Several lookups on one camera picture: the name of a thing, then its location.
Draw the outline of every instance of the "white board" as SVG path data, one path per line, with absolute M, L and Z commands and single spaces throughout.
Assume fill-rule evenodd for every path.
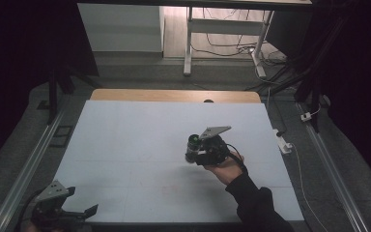
M 303 220 L 260 103 L 87 101 L 55 179 L 76 187 L 64 205 L 91 222 L 235 222 L 237 203 L 202 166 L 185 161 L 191 134 L 231 126 L 221 137 L 245 156 L 257 187 L 275 209 Z

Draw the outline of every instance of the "plug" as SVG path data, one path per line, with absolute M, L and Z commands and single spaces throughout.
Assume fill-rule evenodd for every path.
M 311 118 L 312 118 L 312 116 L 311 116 L 311 113 L 309 113 L 309 112 L 300 115 L 300 119 L 301 119 L 303 122 L 306 122 L 306 121 L 308 121 L 308 120 L 311 120 Z

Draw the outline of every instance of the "table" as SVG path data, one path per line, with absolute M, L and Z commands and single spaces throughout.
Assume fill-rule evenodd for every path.
M 262 0 L 259 2 L 267 3 L 284 3 L 293 5 L 311 5 L 309 0 Z M 187 16 L 187 38 L 185 45 L 185 67 L 184 75 L 191 75 L 191 35 L 192 33 L 210 33 L 210 34 L 227 34 L 227 35 L 249 35 L 258 36 L 258 42 L 252 50 L 249 51 L 255 64 L 258 77 L 266 77 L 259 54 L 261 47 L 271 23 L 273 11 L 270 11 L 266 19 L 260 21 L 237 21 L 221 20 L 208 18 L 192 18 L 192 7 L 188 9 Z
M 252 92 L 95 91 L 55 175 L 76 186 L 64 209 L 99 204 L 92 223 L 239 222 L 224 185 L 184 155 L 191 134 L 224 125 L 233 128 L 221 137 L 245 154 L 253 181 L 272 190 L 276 211 L 303 220 L 267 111 Z

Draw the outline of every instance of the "hand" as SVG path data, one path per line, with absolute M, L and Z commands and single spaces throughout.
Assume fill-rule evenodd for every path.
M 237 158 L 240 157 L 238 153 L 231 152 Z M 234 179 L 239 177 L 243 172 L 241 171 L 238 164 L 232 159 L 227 158 L 224 162 L 219 165 L 204 166 L 206 170 L 212 171 L 222 184 L 228 186 Z

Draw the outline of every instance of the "aluminum rail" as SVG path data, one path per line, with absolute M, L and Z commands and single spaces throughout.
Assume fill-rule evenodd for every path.
M 14 181 L 14 185 L 9 191 L 7 197 L 0 207 L 0 232 L 3 232 L 8 227 L 9 222 L 16 211 L 26 188 L 28 187 L 32 177 L 41 162 L 44 152 L 49 145 L 50 139 L 52 138 L 57 126 L 61 122 L 65 109 L 69 105 L 70 96 L 64 96 L 60 102 L 60 108 L 57 116 L 53 120 L 52 124 L 47 126 L 43 132 L 35 149 L 32 151 L 28 160 L 25 162 L 22 170 Z
M 299 103 L 297 103 L 297 108 L 300 113 L 305 113 L 300 107 Z M 305 122 L 305 125 L 309 136 L 319 154 L 319 157 L 321 158 L 322 164 L 328 173 L 333 188 L 335 189 L 336 194 L 339 197 L 346 214 L 348 215 L 351 225 L 354 227 L 356 232 L 368 232 L 369 229 L 363 219 L 362 214 L 360 213 L 357 203 L 346 188 L 345 182 L 343 181 L 343 178 L 339 173 L 324 140 L 319 133 L 315 132 L 309 122 Z

